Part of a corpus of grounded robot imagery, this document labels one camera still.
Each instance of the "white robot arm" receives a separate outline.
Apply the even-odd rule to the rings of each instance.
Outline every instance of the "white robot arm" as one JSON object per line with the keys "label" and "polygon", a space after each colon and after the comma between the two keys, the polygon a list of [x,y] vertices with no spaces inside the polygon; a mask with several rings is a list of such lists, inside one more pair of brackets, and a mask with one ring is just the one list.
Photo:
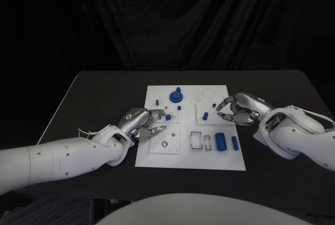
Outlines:
{"label": "white robot arm", "polygon": [[118,126],[108,125],[97,133],[86,133],[94,134],[91,140],[78,137],[0,150],[0,195],[27,185],[72,178],[104,163],[118,165],[134,138],[146,139],[166,128],[147,129],[156,114],[164,116],[164,111],[133,108]]}
{"label": "white robot arm", "polygon": [[218,116],[238,125],[248,126],[260,121],[253,137],[270,147],[286,159],[303,153],[325,169],[335,171],[335,129],[325,129],[320,123],[305,112],[333,121],[294,106],[274,109],[258,97],[248,93],[229,96],[216,110],[231,103],[234,115],[218,113]]}

